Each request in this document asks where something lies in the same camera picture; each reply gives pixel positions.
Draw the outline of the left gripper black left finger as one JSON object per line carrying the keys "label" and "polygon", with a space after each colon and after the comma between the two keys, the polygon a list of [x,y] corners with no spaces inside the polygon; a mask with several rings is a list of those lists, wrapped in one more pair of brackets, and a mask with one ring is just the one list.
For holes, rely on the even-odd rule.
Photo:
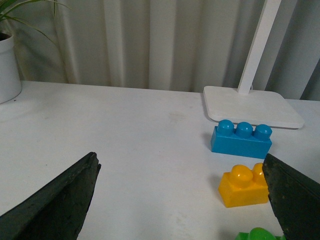
{"label": "left gripper black left finger", "polygon": [[0,217],[2,240],[75,240],[84,225],[101,164],[90,152]]}

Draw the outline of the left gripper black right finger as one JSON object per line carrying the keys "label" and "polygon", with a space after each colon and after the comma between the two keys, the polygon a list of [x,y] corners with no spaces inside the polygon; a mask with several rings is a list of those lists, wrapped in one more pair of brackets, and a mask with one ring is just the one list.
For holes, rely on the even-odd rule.
{"label": "left gripper black right finger", "polygon": [[320,184],[267,154],[262,171],[268,198],[287,240],[320,238]]}

